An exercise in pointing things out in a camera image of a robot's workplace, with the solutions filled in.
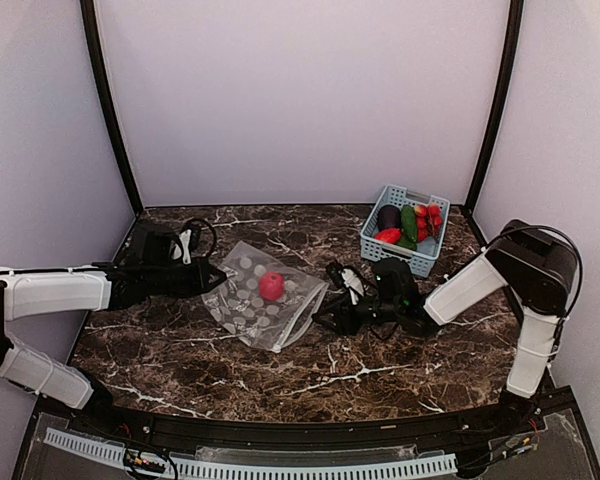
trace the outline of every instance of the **plastic bag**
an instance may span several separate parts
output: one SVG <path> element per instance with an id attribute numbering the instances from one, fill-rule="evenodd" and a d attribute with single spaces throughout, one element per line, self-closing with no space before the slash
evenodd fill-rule
<path id="1" fill-rule="evenodd" d="M 245 344 L 279 353 L 311 325 L 327 284 L 270 255 L 239 242 L 223 260 L 227 281 L 202 296 L 211 315 Z M 275 272 L 284 278 L 284 294 L 275 302 L 260 296 L 260 280 Z"/>

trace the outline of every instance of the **marble surface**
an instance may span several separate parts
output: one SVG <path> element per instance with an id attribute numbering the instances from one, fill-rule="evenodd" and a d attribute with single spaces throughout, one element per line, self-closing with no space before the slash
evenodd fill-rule
<path id="1" fill-rule="evenodd" d="M 364 205 L 149 209 L 143 220 L 180 228 L 203 217 L 218 231 L 218 265 L 244 240 L 285 264 L 328 280 L 331 260 L 358 266 Z M 478 251 L 452 209 L 429 291 Z M 497 402 L 515 355 L 518 323 L 503 294 L 473 306 L 422 339 L 398 329 L 386 342 L 367 327 L 341 337 L 312 325 L 275 354 L 224 330 L 200 298 L 155 297 L 92 314 L 72 365 L 93 373 L 120 406 L 183 416 L 259 422 L 343 422 L 427 415 Z"/>

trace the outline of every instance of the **white backdrop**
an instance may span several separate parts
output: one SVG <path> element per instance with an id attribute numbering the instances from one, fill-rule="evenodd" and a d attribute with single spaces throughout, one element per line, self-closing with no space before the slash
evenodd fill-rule
<path id="1" fill-rule="evenodd" d="M 463 202 L 508 0 L 98 0 L 146 205 Z"/>
<path id="2" fill-rule="evenodd" d="M 600 459 L 600 2 L 526 2 L 507 108 L 476 219 L 564 230 L 582 251 L 582 297 L 554 373 L 571 384 Z"/>
<path id="3" fill-rule="evenodd" d="M 132 221 L 79 2 L 0 0 L 0 265 L 111 260 Z M 65 361 L 83 318 L 38 315 L 7 330 Z M 0 480 L 11 478 L 34 403 L 0 379 Z"/>

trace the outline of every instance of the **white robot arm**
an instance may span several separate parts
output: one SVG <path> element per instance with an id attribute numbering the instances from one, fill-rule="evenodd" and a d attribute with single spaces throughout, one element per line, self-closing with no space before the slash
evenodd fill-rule
<path id="1" fill-rule="evenodd" d="M 509 222 L 494 242 L 428 295 L 420 295 L 404 262 L 381 260 L 372 268 L 377 296 L 357 295 L 352 302 L 345 293 L 314 319 L 342 335 L 355 335 L 365 323 L 387 322 L 396 322 L 416 335 L 429 335 L 496 290 L 510 286 L 520 300 L 524 319 L 505 391 L 529 399 L 556 353 L 571 310 L 566 304 L 578 267 L 578 290 L 582 281 L 582 260 L 573 242 L 561 232 L 568 244 L 540 230 L 519 220 Z M 351 290 L 350 267 L 334 263 L 327 273 L 337 286 Z"/>
<path id="2" fill-rule="evenodd" d="M 191 256 L 200 236 L 196 222 L 209 227 L 203 220 L 190 221 L 178 236 L 164 227 L 142 225 L 130 247 L 130 265 L 19 271 L 0 268 L 0 377 L 77 410 L 110 401 L 106 388 L 86 372 L 7 336 L 4 322 L 70 310 L 118 310 L 141 303 L 150 295 L 187 298 L 212 290 L 226 275 L 209 264 L 211 250 L 202 257 Z"/>
<path id="3" fill-rule="evenodd" d="M 506 391 L 528 399 L 555 353 L 566 310 L 570 310 L 565 307 L 573 277 L 578 266 L 582 273 L 582 265 L 573 245 L 522 222 L 510 222 L 503 232 L 448 282 L 425 296 L 419 294 L 407 264 L 397 259 L 373 266 L 377 297 L 364 295 L 355 269 L 331 264 L 327 272 L 348 290 L 314 319 L 340 334 L 355 334 L 364 323 L 393 321 L 412 333 L 426 335 L 495 290 L 511 286 L 520 298 L 524 322 Z M 141 303 L 150 295 L 186 298 L 208 292 L 226 276 L 209 264 L 208 254 L 186 254 L 191 248 L 179 239 L 188 242 L 196 236 L 199 232 L 184 237 L 181 233 L 174 239 L 172 232 L 156 231 L 155 227 L 140 231 L 132 244 L 137 261 L 126 266 L 46 271 L 0 268 L 0 377 L 78 410 L 110 400 L 104 386 L 85 372 L 8 337 L 5 320 L 67 310 L 117 310 Z M 333 320 L 326 315 L 333 315 Z"/>

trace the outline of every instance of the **blue basket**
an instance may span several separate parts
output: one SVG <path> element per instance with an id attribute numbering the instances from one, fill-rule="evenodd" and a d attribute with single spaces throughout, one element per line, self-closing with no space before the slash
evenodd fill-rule
<path id="1" fill-rule="evenodd" d="M 378 211 L 383 206 L 395 205 L 398 208 L 402 208 L 405 205 L 411 205 L 412 207 L 424 205 L 426 207 L 432 203 L 440 207 L 440 216 L 443 220 L 438 242 L 429 237 L 423 242 L 418 243 L 418 250 L 413 251 L 408 248 L 381 242 L 373 238 L 378 234 Z M 447 230 L 450 205 L 451 203 L 449 200 L 445 200 L 444 198 L 435 197 L 433 195 L 422 195 L 420 193 L 410 192 L 404 187 L 387 185 L 384 187 L 382 195 L 380 195 L 380 198 L 371 211 L 371 215 L 369 215 L 367 221 L 364 222 L 364 226 L 360 232 L 362 258 L 377 262 L 383 258 L 394 257 L 398 260 L 408 262 L 411 273 L 414 275 L 427 278 L 440 255 L 442 240 L 444 239 L 444 233 Z"/>

